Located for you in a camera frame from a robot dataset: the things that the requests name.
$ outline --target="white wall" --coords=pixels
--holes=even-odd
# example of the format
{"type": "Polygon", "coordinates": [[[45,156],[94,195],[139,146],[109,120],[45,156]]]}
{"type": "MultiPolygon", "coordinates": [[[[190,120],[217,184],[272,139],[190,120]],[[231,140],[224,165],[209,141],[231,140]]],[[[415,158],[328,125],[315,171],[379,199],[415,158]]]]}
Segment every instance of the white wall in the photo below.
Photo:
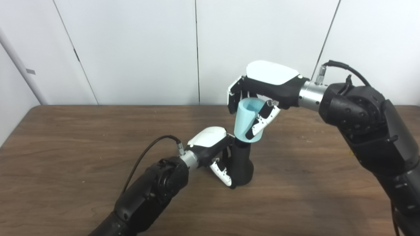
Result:
{"type": "Polygon", "coordinates": [[[199,0],[201,104],[226,104],[227,87],[255,60],[311,77],[338,0],[199,0]]]}
{"type": "Polygon", "coordinates": [[[0,44],[0,146],[36,105],[38,100],[0,44]]]}
{"type": "Polygon", "coordinates": [[[56,0],[99,104],[198,104],[194,0],[56,0]]]}
{"type": "MultiPolygon", "coordinates": [[[[318,67],[328,60],[359,71],[395,105],[420,105],[420,1],[342,0],[318,67]]],[[[328,68],[324,82],[348,74],[328,68]]]]}
{"type": "Polygon", "coordinates": [[[46,104],[97,104],[52,0],[0,0],[0,28],[46,104]]]}

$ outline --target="robotic hand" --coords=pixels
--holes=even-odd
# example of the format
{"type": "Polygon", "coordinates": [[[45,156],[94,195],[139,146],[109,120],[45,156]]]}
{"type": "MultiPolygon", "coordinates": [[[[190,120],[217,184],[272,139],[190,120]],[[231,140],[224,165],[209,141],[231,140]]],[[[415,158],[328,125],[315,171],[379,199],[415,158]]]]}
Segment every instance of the robotic hand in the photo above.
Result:
{"type": "Polygon", "coordinates": [[[396,232],[420,235],[420,165],[418,145],[389,100],[376,91],[350,66],[329,61],[322,65],[315,81],[296,70],[255,61],[228,88],[231,114],[246,97],[269,98],[246,134],[261,132],[278,114],[289,107],[304,107],[320,114],[325,123],[336,126],[360,164],[372,172],[391,199],[396,232]],[[345,83],[324,85],[328,66],[351,71],[365,86],[345,83]]]}
{"type": "Polygon", "coordinates": [[[204,129],[188,142],[185,150],[178,140],[180,155],[161,159],[147,168],[121,193],[114,210],[89,235],[135,236],[147,230],[179,190],[188,184],[189,173],[202,166],[213,166],[213,171],[221,173],[220,178],[225,184],[231,185],[226,168],[221,166],[222,162],[216,162],[215,158],[220,152],[226,152],[232,142],[233,136],[222,127],[204,129]]]}

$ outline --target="black cable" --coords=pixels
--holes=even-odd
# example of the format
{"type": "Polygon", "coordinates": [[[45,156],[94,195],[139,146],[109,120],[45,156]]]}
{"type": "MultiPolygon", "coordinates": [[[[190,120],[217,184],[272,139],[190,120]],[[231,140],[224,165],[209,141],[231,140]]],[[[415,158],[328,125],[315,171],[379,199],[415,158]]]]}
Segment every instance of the black cable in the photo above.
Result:
{"type": "Polygon", "coordinates": [[[130,180],[131,180],[131,178],[133,177],[133,175],[134,175],[134,172],[136,171],[136,169],[137,169],[137,166],[139,165],[139,163],[140,163],[140,161],[143,159],[143,157],[144,157],[144,155],[149,151],[149,149],[150,148],[152,148],[157,142],[159,142],[160,140],[162,140],[162,139],[165,139],[165,138],[168,138],[168,139],[172,139],[172,140],[174,140],[175,142],[176,142],[176,144],[180,144],[181,143],[181,140],[179,140],[177,137],[175,137],[175,136],[172,136],[172,135],[164,135],[164,136],[161,136],[161,137],[159,137],[159,138],[157,138],[157,139],[155,139],[155,141],[153,141],[148,147],[146,147],[146,149],[143,151],[143,153],[139,156],[139,158],[137,159],[137,161],[136,161],[136,163],[134,164],[134,167],[133,167],[133,169],[131,170],[131,173],[130,173],[130,175],[129,175],[129,177],[127,178],[127,181],[126,181],[126,183],[124,184],[124,187],[123,187],[123,190],[121,191],[121,194],[120,195],[122,195],[126,190],[127,190],[127,187],[128,187],[128,185],[129,185],[129,183],[130,183],[130,180]]]}
{"type": "Polygon", "coordinates": [[[338,67],[338,68],[342,68],[344,70],[348,70],[350,72],[352,72],[355,76],[357,76],[366,86],[370,86],[370,83],[367,81],[367,79],[365,79],[357,70],[351,68],[349,65],[338,62],[338,61],[333,61],[333,60],[329,60],[328,62],[324,63],[323,66],[332,66],[332,67],[338,67]]]}
{"type": "Polygon", "coordinates": [[[340,91],[337,92],[337,94],[339,95],[344,95],[347,93],[347,91],[350,89],[350,86],[352,86],[352,75],[347,76],[346,78],[346,84],[344,85],[344,87],[342,89],[340,89],[340,91]]]}
{"type": "Polygon", "coordinates": [[[396,236],[400,236],[400,235],[399,235],[398,225],[397,225],[397,223],[395,222],[395,219],[394,219],[394,213],[395,213],[395,207],[394,207],[394,205],[393,205],[393,204],[392,204],[392,202],[391,202],[391,217],[392,217],[392,224],[394,225],[395,235],[396,235],[396,236]]]}

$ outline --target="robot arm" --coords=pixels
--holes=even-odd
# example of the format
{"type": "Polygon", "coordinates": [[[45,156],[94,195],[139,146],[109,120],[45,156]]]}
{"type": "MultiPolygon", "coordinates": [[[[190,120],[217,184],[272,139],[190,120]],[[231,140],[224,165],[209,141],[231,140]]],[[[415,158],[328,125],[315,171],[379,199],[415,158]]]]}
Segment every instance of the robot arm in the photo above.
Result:
{"type": "Polygon", "coordinates": [[[204,129],[188,142],[185,152],[161,159],[147,168],[121,194],[110,215],[89,235],[135,236],[147,230],[172,198],[188,184],[189,173],[212,165],[215,157],[232,140],[222,127],[204,129]]]}
{"type": "Polygon", "coordinates": [[[322,83],[314,83],[294,69],[260,60],[250,63],[247,75],[229,86],[228,108],[234,114],[243,98],[257,95],[269,98],[245,135],[252,139],[274,120],[280,109],[303,106],[317,111],[326,89],[322,83]]]}
{"type": "MultiPolygon", "coordinates": [[[[318,112],[325,123],[336,126],[360,164],[374,174],[391,199],[396,208],[393,218],[404,234],[420,235],[418,145],[392,103],[360,73],[329,61],[321,67],[316,81],[310,81],[295,70],[257,61],[248,65],[246,76],[229,87],[230,113],[236,112],[239,100],[247,94],[268,97],[267,107],[271,103],[283,109],[308,108],[318,112]],[[353,86],[351,76],[345,83],[324,85],[327,66],[351,71],[365,86],[353,86]]],[[[249,133],[255,135],[269,124],[270,120],[264,119],[274,108],[267,107],[261,109],[249,133]]]]}

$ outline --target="cable connector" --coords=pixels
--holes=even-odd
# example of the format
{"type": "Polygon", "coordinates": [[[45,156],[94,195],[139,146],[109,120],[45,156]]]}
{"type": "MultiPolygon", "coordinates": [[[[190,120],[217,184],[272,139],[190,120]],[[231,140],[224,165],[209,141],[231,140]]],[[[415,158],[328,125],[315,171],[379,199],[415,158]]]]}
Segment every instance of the cable connector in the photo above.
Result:
{"type": "Polygon", "coordinates": [[[319,68],[319,73],[318,73],[318,76],[316,77],[316,80],[315,80],[316,85],[322,85],[322,83],[324,82],[324,76],[325,76],[326,71],[327,71],[327,66],[325,66],[325,65],[322,65],[319,68]]]}
{"type": "Polygon", "coordinates": [[[177,143],[176,145],[178,146],[179,154],[183,156],[185,154],[185,150],[184,150],[184,147],[182,146],[182,143],[177,143]]]}

